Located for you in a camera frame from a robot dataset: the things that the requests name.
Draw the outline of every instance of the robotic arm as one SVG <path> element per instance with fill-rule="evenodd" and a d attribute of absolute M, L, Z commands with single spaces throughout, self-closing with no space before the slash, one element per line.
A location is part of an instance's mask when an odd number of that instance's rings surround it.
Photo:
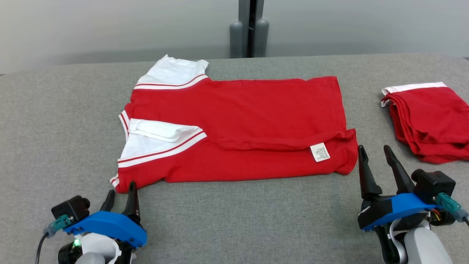
<path fill-rule="evenodd" d="M 414 185 L 389 146 L 384 146 L 384 153 L 393 169 L 397 195 L 382 195 L 365 149 L 358 147 L 363 199 L 358 213 L 360 229 L 376 232 L 386 264 L 451 264 L 431 225 L 451 225 L 456 220 L 469 225 L 468 213 L 451 198 L 456 182 L 440 171 L 416 170 L 412 173 Z"/>
<path fill-rule="evenodd" d="M 90 201 L 77 195 L 52 208 L 55 221 L 44 230 L 51 237 L 58 230 L 75 236 L 75 241 L 58 253 L 59 264 L 130 264 L 135 252 L 147 243 L 140 224 L 140 207 L 134 182 L 130 184 L 125 210 L 111 212 L 115 191 L 110 190 L 98 212 L 90 215 Z"/>

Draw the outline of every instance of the red fabric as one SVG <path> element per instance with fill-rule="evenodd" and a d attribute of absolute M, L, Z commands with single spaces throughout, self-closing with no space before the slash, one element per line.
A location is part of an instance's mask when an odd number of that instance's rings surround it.
<path fill-rule="evenodd" d="M 419 159 L 469 160 L 469 106 L 448 87 L 388 93 L 396 138 Z"/>
<path fill-rule="evenodd" d="M 207 137 L 176 155 L 119 168 L 117 192 L 131 181 L 270 179 L 337 172 L 357 160 L 355 129 L 347 130 L 336 77 L 310 80 L 204 79 L 183 89 L 135 89 L 129 118 L 196 125 Z M 330 159 L 316 162 L 310 146 Z"/>

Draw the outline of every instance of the red t-shirt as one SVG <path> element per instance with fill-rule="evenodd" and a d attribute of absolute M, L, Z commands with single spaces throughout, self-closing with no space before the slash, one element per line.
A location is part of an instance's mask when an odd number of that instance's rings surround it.
<path fill-rule="evenodd" d="M 139 80 L 121 114 L 128 141 L 112 179 L 118 192 L 131 181 L 143 187 L 160 179 L 233 181 L 353 170 L 356 132 L 346 128 L 336 77 L 215 81 L 201 72 L 206 65 L 165 56 Z M 167 80 L 163 72 L 170 72 Z"/>

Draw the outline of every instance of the red stripe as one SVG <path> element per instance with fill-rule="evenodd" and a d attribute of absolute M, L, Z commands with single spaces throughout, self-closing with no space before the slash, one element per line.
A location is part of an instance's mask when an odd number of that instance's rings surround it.
<path fill-rule="evenodd" d="M 137 84 L 137 85 L 135 85 L 135 86 L 140 86 L 140 85 L 152 85 L 152 86 L 174 86 L 174 87 L 177 87 L 177 86 L 187 85 L 187 84 L 189 84 L 190 82 L 192 82 L 193 80 L 195 80 L 195 79 L 197 79 L 197 78 L 199 78 L 200 76 L 203 76 L 203 75 L 205 75 L 205 74 L 197 75 L 197 76 L 195 76 L 192 80 L 190 80 L 189 82 L 187 82 L 187 83 L 185 83 L 185 84 L 182 84 L 182 85 Z"/>
<path fill-rule="evenodd" d="M 121 117 L 122 117 L 122 120 L 124 121 L 124 125 L 125 125 L 125 133 L 129 133 L 129 127 L 127 126 L 127 123 L 125 122 L 125 118 L 124 118 L 124 115 L 121 113 Z"/>
<path fill-rule="evenodd" d="M 118 161 L 117 163 L 121 163 L 121 162 L 127 162 L 127 161 L 132 161 L 132 160 L 136 160 L 136 159 L 141 159 L 141 158 L 146 158 L 146 157 L 149 157 L 149 156 L 154 156 L 154 155 L 159 155 L 159 154 L 163 154 L 163 153 L 166 153 L 168 151 L 171 151 L 173 149 L 176 149 L 176 148 L 179 148 L 180 146 L 186 144 L 189 140 L 193 139 L 194 137 L 202 134 L 203 131 L 193 135 L 192 137 L 190 137 L 188 140 L 184 141 L 183 143 L 179 144 L 178 146 L 172 148 L 172 149 L 168 149 L 168 150 L 165 150 L 165 151 L 162 151 L 162 152 L 158 152 L 158 153 L 153 153 L 153 154 L 148 154 L 148 155 L 145 155 L 145 156 L 141 156 L 141 157 L 135 157 L 135 158 L 131 158 L 131 159 L 128 159 L 128 160 L 122 160 L 122 161 Z"/>

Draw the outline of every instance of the gray wall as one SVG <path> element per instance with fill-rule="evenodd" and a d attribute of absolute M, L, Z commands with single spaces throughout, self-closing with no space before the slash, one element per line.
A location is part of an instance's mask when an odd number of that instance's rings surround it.
<path fill-rule="evenodd" d="M 267 56 L 469 57 L 469 0 L 265 0 Z"/>
<path fill-rule="evenodd" d="M 0 0 L 0 74 L 43 65 L 229 57 L 236 0 Z"/>

